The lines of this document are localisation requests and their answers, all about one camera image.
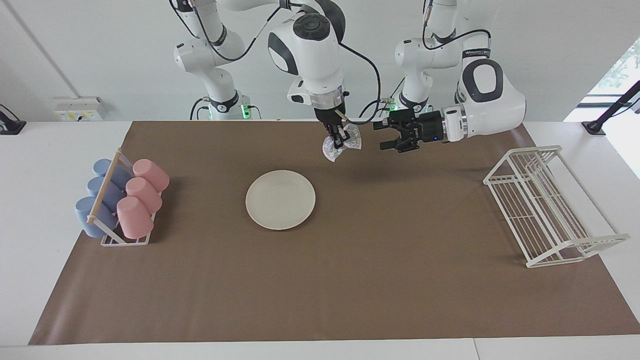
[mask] black stand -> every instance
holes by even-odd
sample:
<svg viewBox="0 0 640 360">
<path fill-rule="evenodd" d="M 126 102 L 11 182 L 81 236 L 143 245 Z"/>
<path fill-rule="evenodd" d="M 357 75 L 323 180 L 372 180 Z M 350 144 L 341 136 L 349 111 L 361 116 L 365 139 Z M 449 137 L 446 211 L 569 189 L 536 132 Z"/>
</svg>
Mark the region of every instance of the black stand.
<svg viewBox="0 0 640 360">
<path fill-rule="evenodd" d="M 0 135 L 18 135 L 26 124 L 26 121 L 13 121 L 9 119 L 0 111 L 0 126 L 2 126 L 0 127 Z"/>
<path fill-rule="evenodd" d="M 622 95 L 618 101 L 616 101 L 611 107 L 602 114 L 598 120 L 596 121 L 585 121 L 582 123 L 587 132 L 591 135 L 606 135 L 604 131 L 602 131 L 602 125 L 604 125 L 607 120 L 609 120 L 613 115 L 615 115 L 618 110 L 622 109 L 626 103 L 631 100 L 633 96 L 635 96 L 638 92 L 640 92 L 640 81 L 637 81 L 634 86 L 631 86 L 628 92 L 625 95 Z"/>
</svg>

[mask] white plate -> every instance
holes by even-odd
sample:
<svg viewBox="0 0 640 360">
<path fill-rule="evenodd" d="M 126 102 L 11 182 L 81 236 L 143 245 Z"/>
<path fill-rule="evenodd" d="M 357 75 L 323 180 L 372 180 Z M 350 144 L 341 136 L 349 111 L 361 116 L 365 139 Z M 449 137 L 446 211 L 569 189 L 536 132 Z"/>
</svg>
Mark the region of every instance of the white plate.
<svg viewBox="0 0 640 360">
<path fill-rule="evenodd" d="M 246 210 L 262 227 L 287 230 L 302 224 L 316 205 L 316 191 L 306 177 L 288 170 L 260 176 L 246 193 Z"/>
</svg>

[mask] brown mat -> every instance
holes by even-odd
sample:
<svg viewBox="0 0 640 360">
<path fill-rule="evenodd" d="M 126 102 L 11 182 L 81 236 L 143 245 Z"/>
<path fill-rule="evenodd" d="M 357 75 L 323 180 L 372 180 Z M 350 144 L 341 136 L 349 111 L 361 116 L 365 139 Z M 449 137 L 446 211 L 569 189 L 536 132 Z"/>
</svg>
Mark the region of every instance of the brown mat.
<svg viewBox="0 0 640 360">
<path fill-rule="evenodd" d="M 336 164 L 320 123 L 136 122 L 130 159 L 172 176 L 145 247 L 81 235 L 29 342 L 362 340 L 638 334 L 599 257 L 527 269 L 483 177 L 521 127 L 408 154 L 393 131 Z M 246 213 L 260 175 L 297 171 L 317 204 L 268 231 Z"/>
</svg>

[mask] wooden handle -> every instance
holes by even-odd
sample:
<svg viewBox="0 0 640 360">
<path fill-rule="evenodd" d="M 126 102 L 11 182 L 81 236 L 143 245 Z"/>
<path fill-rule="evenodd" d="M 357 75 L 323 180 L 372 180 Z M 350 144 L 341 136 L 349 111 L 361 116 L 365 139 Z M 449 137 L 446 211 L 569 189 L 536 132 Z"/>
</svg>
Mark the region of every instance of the wooden handle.
<svg viewBox="0 0 640 360">
<path fill-rule="evenodd" d="M 93 203 L 93 207 L 91 208 L 91 212 L 89 213 L 89 216 L 87 217 L 87 221 L 86 221 L 87 224 L 93 225 L 93 223 L 95 222 L 95 219 L 98 217 L 98 210 L 100 209 L 100 205 L 102 204 L 102 200 L 104 199 L 104 195 L 107 193 L 107 185 L 111 181 L 111 178 L 113 177 L 113 173 L 116 171 L 116 167 L 118 166 L 118 163 L 120 162 L 120 155 L 122 155 L 122 153 L 120 151 L 121 151 L 121 149 L 118 149 L 118 151 L 116 151 L 116 154 L 113 156 L 113 160 L 111 160 L 111 165 L 109 166 L 109 169 L 107 170 L 107 174 L 104 175 L 104 181 L 102 182 L 102 186 L 100 187 L 100 191 L 98 191 L 98 196 L 95 197 L 95 202 Z"/>
</svg>

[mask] green light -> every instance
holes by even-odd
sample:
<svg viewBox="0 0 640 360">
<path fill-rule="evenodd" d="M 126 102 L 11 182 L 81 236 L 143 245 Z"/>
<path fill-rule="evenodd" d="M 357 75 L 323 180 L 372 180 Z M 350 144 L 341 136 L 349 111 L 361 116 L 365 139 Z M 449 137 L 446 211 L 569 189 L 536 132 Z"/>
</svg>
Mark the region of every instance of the green light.
<svg viewBox="0 0 640 360">
<path fill-rule="evenodd" d="M 251 110 L 246 105 L 242 105 L 242 112 L 245 119 L 251 118 Z"/>
</svg>

